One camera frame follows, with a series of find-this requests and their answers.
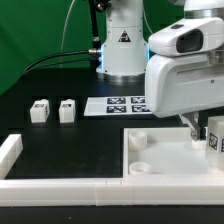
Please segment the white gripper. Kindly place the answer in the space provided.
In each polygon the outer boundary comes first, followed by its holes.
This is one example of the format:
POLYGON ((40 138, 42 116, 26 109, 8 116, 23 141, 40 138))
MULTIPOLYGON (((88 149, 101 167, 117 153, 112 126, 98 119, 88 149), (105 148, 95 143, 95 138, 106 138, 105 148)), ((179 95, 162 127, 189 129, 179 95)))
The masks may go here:
POLYGON ((147 64, 145 98, 157 117, 181 115, 194 141, 205 139, 199 113, 224 106, 224 65, 212 65, 206 53, 180 57, 154 55, 147 64))

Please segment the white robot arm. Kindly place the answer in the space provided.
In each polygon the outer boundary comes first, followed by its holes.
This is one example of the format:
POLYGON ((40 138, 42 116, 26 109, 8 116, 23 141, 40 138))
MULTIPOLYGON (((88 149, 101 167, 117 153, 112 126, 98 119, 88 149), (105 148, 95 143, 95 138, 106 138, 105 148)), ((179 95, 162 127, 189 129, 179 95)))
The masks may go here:
POLYGON ((143 0, 97 0, 106 12, 98 76, 145 80, 146 105, 156 116, 181 116, 195 140, 205 137, 199 112, 224 106, 224 0, 168 0, 184 18, 143 38, 143 0))

